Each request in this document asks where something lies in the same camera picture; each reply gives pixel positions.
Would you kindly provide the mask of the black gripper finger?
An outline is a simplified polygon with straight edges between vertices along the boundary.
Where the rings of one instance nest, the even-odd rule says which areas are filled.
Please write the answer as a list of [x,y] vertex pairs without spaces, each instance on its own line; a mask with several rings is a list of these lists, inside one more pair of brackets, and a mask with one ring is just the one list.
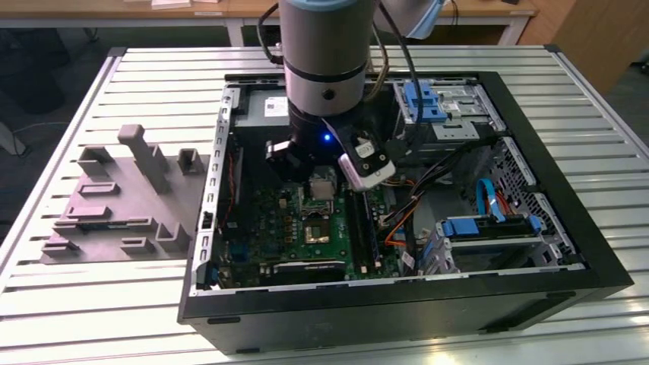
[[292,140],[266,142],[266,162],[286,182],[307,182],[315,169],[312,155]]

